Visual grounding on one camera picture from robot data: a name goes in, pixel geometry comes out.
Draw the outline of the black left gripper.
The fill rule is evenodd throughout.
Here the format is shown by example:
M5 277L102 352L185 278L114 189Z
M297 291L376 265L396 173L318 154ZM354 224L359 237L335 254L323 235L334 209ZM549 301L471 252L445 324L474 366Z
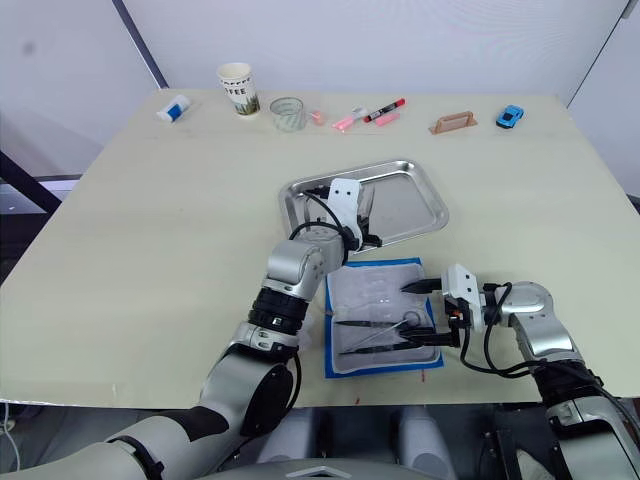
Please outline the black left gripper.
M357 204L357 225L361 233L360 248L366 247L381 248L383 246L382 239L370 232L370 216L373 209L376 187L374 184L367 184L365 188L361 188L358 195Z

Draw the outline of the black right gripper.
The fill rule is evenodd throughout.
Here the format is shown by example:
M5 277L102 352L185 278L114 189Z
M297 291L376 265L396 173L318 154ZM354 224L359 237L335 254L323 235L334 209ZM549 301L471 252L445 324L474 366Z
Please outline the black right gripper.
M442 290L441 279L421 279L403 286L403 293L428 295ZM473 325L471 304L462 297L443 295L444 311L447 316L449 331L438 333L434 327L412 327L401 329L399 335L410 348L422 346L461 347L461 334Z

